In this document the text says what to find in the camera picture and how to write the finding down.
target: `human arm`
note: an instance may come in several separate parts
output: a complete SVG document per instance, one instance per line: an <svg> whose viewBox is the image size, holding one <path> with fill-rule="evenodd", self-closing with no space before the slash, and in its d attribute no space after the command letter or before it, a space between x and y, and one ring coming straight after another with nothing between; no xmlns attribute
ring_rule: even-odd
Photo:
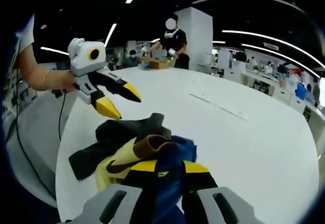
<svg viewBox="0 0 325 224"><path fill-rule="evenodd" d="M184 46L179 51L176 51L175 54L180 55L180 54L185 53L185 52L186 52L186 45L184 44Z"/></svg>
<svg viewBox="0 0 325 224"><path fill-rule="evenodd" d="M147 50L147 53L150 53L151 51L158 49L158 48L160 47L160 45L161 45L161 42L160 42L160 41L156 42L153 46L151 46L151 47Z"/></svg>
<svg viewBox="0 0 325 224"><path fill-rule="evenodd" d="M74 89L75 77L70 70L51 71L37 64L32 44L20 52L18 66L27 84L38 91L48 89Z"/></svg>

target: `white pillar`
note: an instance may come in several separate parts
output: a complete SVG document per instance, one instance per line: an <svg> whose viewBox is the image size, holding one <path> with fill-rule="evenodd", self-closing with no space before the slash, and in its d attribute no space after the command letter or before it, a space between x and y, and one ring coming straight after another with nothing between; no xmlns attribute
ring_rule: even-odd
<svg viewBox="0 0 325 224"><path fill-rule="evenodd" d="M189 69L198 71L205 54L212 54L213 17L193 7L176 12L178 25L186 33Z"/></svg>
<svg viewBox="0 0 325 224"><path fill-rule="evenodd" d="M135 40L130 40L126 45L126 56L129 55L131 50L137 50L137 42Z"/></svg>

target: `blue cloth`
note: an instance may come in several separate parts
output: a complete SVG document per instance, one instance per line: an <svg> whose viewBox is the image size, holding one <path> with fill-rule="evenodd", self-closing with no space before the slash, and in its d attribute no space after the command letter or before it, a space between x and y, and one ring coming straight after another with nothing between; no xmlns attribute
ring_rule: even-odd
<svg viewBox="0 0 325 224"><path fill-rule="evenodd" d="M195 162L197 147L190 139L173 136L173 148L161 151L157 156L156 171L168 172L158 178L158 193L152 224L185 224L182 211L177 207L181 198L183 161Z"/></svg>
<svg viewBox="0 0 325 224"><path fill-rule="evenodd" d="M306 97L306 92L307 92L306 88L301 83L298 83L296 89L296 96L299 99L304 100Z"/></svg>

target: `white cabinet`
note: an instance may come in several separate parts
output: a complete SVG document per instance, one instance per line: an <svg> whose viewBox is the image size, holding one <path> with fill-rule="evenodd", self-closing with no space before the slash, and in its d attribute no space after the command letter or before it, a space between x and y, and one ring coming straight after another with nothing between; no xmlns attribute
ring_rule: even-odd
<svg viewBox="0 0 325 224"><path fill-rule="evenodd" d="M304 113L306 103L293 94L291 95L289 106L302 114Z"/></svg>
<svg viewBox="0 0 325 224"><path fill-rule="evenodd" d="M224 69L223 78L236 83L242 83L241 72L233 69Z"/></svg>
<svg viewBox="0 0 325 224"><path fill-rule="evenodd" d="M275 87L273 97L288 105L290 102L291 93L284 88Z"/></svg>

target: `desk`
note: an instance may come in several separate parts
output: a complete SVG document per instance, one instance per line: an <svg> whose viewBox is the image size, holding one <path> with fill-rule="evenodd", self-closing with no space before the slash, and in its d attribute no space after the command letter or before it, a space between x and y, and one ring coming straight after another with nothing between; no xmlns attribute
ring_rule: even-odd
<svg viewBox="0 0 325 224"><path fill-rule="evenodd" d="M164 126L174 135L194 140L197 162L209 168L217 184L249 202L264 223L296 223L311 205L318 191L318 162L303 115L254 89L199 72L130 68L114 74L133 84L142 96L142 103L135 103L109 95L123 119L164 114ZM189 93L204 94L215 105L243 112L248 119ZM61 220L78 216L97 193L94 175L78 182L68 158L95 143L95 129L106 120L76 99L56 165Z"/></svg>
<svg viewBox="0 0 325 224"><path fill-rule="evenodd" d="M247 76L247 77L262 81L262 82L264 82L266 84L270 84L271 86L274 86L274 87L279 86L279 80L277 80L276 78L273 78L273 77L267 76L267 75L263 75L261 73L255 73L248 69L245 69L242 72L242 76Z"/></svg>
<svg viewBox="0 0 325 224"><path fill-rule="evenodd" d="M315 107L309 101L305 101L305 103L308 108L310 108L321 120L325 122L325 115L322 114L322 112L317 107Z"/></svg>
<svg viewBox="0 0 325 224"><path fill-rule="evenodd" d="M205 64L205 63L199 63L198 65L207 68L218 68L217 65Z"/></svg>

